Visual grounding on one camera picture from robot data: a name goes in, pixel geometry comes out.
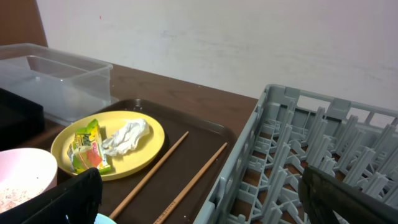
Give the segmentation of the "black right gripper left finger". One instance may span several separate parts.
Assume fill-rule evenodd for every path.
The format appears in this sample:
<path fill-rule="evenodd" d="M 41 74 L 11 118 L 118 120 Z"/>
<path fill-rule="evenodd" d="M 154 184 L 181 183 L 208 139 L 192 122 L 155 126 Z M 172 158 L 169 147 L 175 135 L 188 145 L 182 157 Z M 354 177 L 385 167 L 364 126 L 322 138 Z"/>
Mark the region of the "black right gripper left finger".
<path fill-rule="evenodd" d="M 103 183 L 90 168 L 1 214 L 1 224 L 93 224 L 102 201 Z"/>

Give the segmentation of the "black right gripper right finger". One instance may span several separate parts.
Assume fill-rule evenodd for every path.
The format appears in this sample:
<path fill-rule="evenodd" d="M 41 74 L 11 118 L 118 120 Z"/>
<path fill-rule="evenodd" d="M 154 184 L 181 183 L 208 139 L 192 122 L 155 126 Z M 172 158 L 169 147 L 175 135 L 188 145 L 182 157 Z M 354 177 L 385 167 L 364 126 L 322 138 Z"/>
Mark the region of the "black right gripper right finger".
<path fill-rule="evenodd" d="M 298 196 L 311 223 L 396 224 L 397 210 L 313 167 L 304 169 Z"/>

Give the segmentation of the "light blue bowl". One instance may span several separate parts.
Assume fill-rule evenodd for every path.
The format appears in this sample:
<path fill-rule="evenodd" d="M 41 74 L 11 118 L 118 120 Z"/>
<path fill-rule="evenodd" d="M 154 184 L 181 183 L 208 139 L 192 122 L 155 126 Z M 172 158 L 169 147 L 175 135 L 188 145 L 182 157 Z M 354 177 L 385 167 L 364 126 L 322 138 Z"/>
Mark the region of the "light blue bowl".
<path fill-rule="evenodd" d="M 117 224 L 117 223 L 114 220 L 107 217 L 106 215 L 98 213 L 95 218 L 94 224 Z"/>

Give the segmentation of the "green snack wrapper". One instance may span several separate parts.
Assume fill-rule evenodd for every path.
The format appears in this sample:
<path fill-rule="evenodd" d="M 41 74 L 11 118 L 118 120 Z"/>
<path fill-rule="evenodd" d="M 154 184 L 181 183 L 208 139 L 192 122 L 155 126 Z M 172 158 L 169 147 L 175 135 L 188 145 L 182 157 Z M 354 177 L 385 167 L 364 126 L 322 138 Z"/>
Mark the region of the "green snack wrapper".
<path fill-rule="evenodd" d="M 77 129 L 67 151 L 72 171 L 79 174 L 94 167 L 100 174 L 109 172 L 111 165 L 107 162 L 102 143 L 97 119 L 93 119 L 86 127 Z"/>

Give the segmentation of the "pink bowl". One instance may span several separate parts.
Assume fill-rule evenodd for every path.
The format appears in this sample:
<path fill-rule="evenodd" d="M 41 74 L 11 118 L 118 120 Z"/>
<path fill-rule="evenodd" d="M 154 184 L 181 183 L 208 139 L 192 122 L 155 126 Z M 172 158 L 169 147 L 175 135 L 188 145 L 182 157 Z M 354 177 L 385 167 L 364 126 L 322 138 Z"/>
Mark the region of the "pink bowl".
<path fill-rule="evenodd" d="M 1 152 L 1 212 L 4 213 L 57 185 L 57 160 L 43 149 Z"/>

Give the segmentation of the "yellow plate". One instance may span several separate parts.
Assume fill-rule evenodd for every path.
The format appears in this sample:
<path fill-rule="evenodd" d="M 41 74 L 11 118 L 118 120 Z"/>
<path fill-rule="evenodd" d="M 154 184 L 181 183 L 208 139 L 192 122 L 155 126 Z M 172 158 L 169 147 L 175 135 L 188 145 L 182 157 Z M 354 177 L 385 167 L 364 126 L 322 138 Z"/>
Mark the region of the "yellow plate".
<path fill-rule="evenodd" d="M 69 145 L 72 143 L 76 130 L 83 128 L 90 121 L 97 119 L 101 128 L 102 137 L 110 137 L 121 129 L 127 121 L 142 118 L 147 121 L 150 133 L 140 138 L 135 150 L 122 156 L 107 157 L 111 170 L 101 175 L 103 181 L 121 179 L 134 174 L 154 160 L 160 152 L 164 141 L 163 127 L 154 118 L 134 111 L 109 111 L 82 118 L 67 126 L 53 140 L 51 154 L 56 158 L 58 167 L 72 176 L 77 175 L 72 171 L 72 164 L 67 156 Z"/>

